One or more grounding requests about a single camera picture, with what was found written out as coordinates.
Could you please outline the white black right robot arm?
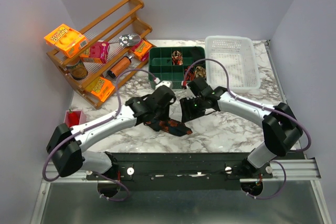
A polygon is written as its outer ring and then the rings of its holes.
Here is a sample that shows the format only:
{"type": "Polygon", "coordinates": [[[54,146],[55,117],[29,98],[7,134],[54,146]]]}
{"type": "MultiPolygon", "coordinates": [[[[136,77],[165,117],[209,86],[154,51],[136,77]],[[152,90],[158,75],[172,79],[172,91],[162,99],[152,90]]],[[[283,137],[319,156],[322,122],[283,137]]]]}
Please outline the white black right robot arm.
{"type": "Polygon", "coordinates": [[[213,109],[240,116],[262,128],[264,142],[242,161],[241,171],[246,177],[255,177],[266,163],[286,156],[303,134],[285,103],[273,106],[244,99],[224,87],[213,89],[201,77],[187,84],[186,90],[187,97],[180,99],[183,123],[201,118],[207,109],[213,109]]]}

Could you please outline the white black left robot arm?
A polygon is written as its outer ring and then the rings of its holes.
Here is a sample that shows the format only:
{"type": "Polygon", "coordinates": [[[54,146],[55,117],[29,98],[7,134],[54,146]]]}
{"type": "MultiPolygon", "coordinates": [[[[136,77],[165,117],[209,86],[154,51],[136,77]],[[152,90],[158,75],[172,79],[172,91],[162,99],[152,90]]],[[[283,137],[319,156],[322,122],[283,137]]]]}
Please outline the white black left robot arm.
{"type": "Polygon", "coordinates": [[[62,123],[55,128],[46,147],[47,160],[53,162],[60,177],[70,176],[83,165],[92,164],[104,179],[112,179],[117,170],[111,158],[106,153],[89,152],[88,149],[124,129],[167,120],[169,107],[175,100],[172,83],[162,81],[153,93],[130,98],[116,111],[91,122],[72,128],[62,123]]]}

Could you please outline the dark orange-patterned necktie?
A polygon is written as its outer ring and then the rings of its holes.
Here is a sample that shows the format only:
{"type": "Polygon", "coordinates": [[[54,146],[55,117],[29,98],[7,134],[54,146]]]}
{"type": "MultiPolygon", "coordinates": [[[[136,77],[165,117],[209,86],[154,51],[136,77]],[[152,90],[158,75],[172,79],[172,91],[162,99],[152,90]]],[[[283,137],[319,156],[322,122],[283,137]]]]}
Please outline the dark orange-patterned necktie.
{"type": "Polygon", "coordinates": [[[151,121],[144,122],[144,125],[149,126],[156,132],[163,131],[178,137],[193,133],[184,123],[173,119],[165,121],[152,119],[151,121]]]}

